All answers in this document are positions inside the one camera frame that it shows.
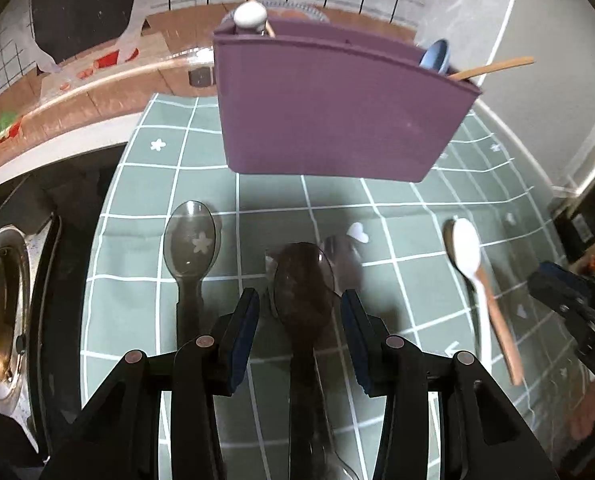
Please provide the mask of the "brown wooden spoon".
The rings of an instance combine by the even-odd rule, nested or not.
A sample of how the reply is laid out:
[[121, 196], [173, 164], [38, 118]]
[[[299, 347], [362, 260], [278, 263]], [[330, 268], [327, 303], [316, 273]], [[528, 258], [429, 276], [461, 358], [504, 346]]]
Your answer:
[[466, 80], [473, 77], [501, 72], [502, 70], [511, 70], [511, 68], [532, 65], [534, 62], [535, 58], [532, 56], [509, 58], [509, 60], [498, 61], [491, 64], [470, 68], [470, 70], [461, 70], [460, 72], [449, 75], [448, 78], [451, 80]]

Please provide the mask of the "dark smoky plastic spoon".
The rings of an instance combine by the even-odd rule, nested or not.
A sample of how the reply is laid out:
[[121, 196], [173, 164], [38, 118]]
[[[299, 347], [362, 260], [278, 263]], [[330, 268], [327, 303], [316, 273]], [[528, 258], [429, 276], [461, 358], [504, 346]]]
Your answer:
[[292, 349], [290, 360], [289, 477], [355, 479], [334, 448], [315, 356], [332, 318], [333, 272], [315, 244], [290, 244], [277, 254], [273, 305]]

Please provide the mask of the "light blue plastic spoon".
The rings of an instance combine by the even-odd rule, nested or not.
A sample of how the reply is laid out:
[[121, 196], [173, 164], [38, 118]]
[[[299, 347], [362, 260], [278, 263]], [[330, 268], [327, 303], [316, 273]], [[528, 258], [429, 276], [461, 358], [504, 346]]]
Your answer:
[[419, 66], [426, 70], [432, 70], [439, 74], [446, 74], [449, 67], [449, 43], [446, 39], [439, 39], [433, 42], [425, 50]]

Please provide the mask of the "white round-headed utensil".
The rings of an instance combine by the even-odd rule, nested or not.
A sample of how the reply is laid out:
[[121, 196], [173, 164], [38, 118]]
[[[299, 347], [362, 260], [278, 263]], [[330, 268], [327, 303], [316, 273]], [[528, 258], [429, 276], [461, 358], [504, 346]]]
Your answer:
[[236, 29], [243, 34], [265, 35], [267, 18], [265, 6], [257, 1], [243, 2], [232, 13]]

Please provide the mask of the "gas stove burner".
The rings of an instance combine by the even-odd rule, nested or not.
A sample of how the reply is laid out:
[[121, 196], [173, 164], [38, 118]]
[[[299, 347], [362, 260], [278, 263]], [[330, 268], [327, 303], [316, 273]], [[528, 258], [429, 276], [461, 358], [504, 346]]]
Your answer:
[[55, 214], [33, 234], [0, 226], [0, 439], [32, 464], [49, 454], [40, 318], [60, 231]]

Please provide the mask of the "white spoon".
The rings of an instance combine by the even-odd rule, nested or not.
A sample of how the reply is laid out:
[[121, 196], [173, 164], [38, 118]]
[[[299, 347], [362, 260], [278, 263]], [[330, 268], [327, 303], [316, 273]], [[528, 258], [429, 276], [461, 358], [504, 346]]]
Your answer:
[[467, 218], [457, 218], [451, 222], [449, 239], [453, 247], [453, 259], [457, 269], [471, 284], [475, 292], [477, 319], [479, 320], [480, 361], [491, 369], [491, 321], [484, 285], [477, 277], [482, 263], [481, 243], [474, 224]]

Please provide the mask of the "translucent grey spoon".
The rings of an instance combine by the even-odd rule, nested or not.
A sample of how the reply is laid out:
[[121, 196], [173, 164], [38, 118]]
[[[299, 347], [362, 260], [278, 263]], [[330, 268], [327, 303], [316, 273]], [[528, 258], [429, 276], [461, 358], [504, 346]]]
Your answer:
[[163, 257], [177, 286], [177, 348], [200, 336], [206, 325], [201, 287], [214, 263], [216, 244], [215, 221], [206, 204], [187, 200], [176, 207], [165, 226]]

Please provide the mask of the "green grid table mat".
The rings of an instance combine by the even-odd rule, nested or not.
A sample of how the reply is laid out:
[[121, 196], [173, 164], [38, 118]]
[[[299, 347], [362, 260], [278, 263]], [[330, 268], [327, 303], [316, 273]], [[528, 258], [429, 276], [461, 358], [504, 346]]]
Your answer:
[[83, 400], [126, 352], [175, 350], [178, 288], [164, 261], [164, 233], [189, 200], [209, 208], [218, 244], [202, 280], [203, 324], [232, 310], [246, 288], [261, 297], [243, 382], [215, 402], [229, 477], [289, 474], [292, 348], [273, 295], [288, 247], [313, 246], [334, 295], [355, 288], [392, 333], [448, 358], [478, 352], [484, 334], [475, 292], [447, 255], [445, 232], [455, 220], [476, 229], [524, 375], [510, 378], [498, 341], [484, 363], [549, 458], [562, 457], [585, 378], [563, 323], [527, 289], [540, 263], [564, 259], [552, 190], [482, 105], [465, 116], [427, 177], [405, 183], [237, 174], [227, 166], [215, 99], [150, 96], [104, 191], [89, 253]]

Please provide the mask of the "purple utensil holder box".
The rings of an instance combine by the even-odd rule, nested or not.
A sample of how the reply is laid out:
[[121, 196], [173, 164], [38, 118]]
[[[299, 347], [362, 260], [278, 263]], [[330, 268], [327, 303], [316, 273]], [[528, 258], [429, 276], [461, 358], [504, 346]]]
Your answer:
[[275, 37], [224, 21], [213, 35], [228, 167], [418, 183], [481, 90], [421, 67], [423, 51], [371, 32], [277, 18]]

